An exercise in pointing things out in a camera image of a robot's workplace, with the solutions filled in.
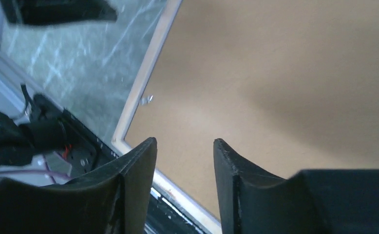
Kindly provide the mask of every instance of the silver screw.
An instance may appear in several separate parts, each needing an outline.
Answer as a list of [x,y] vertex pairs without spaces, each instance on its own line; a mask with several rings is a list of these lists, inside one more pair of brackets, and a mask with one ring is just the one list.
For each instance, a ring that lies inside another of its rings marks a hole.
[[141,105],[144,106],[144,105],[150,103],[152,100],[153,100],[153,95],[149,95],[149,96],[141,98],[140,102],[141,102]]

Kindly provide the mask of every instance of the wooden board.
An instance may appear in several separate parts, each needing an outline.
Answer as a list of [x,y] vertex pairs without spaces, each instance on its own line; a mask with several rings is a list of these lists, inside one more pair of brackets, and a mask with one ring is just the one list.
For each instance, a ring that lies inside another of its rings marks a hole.
[[379,1],[183,1],[127,133],[219,216],[212,143],[288,177],[379,168]]

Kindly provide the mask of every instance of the gray floor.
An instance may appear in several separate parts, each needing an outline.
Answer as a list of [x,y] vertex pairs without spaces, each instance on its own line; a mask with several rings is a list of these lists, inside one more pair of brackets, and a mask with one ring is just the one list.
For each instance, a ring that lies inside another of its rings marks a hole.
[[110,0],[115,23],[4,26],[2,50],[109,144],[166,0]]

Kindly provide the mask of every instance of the concrete floor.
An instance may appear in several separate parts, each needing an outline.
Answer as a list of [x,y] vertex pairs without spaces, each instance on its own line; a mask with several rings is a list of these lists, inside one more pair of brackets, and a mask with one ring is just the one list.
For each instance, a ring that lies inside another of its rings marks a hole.
[[115,23],[5,24],[2,50],[63,107],[111,139],[166,0],[110,0]]
[[276,175],[379,168],[379,1],[183,1],[126,141],[219,216],[212,143]]

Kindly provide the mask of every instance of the aluminum frame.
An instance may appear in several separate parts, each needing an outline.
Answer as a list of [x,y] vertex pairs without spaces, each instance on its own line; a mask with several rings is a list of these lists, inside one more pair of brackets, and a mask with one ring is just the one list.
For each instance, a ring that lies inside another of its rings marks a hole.
[[[131,125],[133,116],[135,115],[142,95],[144,94],[155,63],[161,52],[162,46],[164,45],[181,2],[182,0],[167,0],[164,12],[161,14],[159,22],[155,28],[155,32],[149,44],[148,50],[144,56],[131,92],[125,103],[125,107],[119,118],[118,125],[112,138],[112,144],[122,154],[126,154],[132,149],[131,146],[125,141],[125,136]],[[213,217],[208,211],[201,207],[196,201],[183,192],[157,169],[155,169],[153,183],[159,187],[160,190],[169,195],[171,199],[174,200],[177,205],[187,213],[187,215],[194,218],[205,231],[213,234],[222,233],[221,224],[215,217]]]

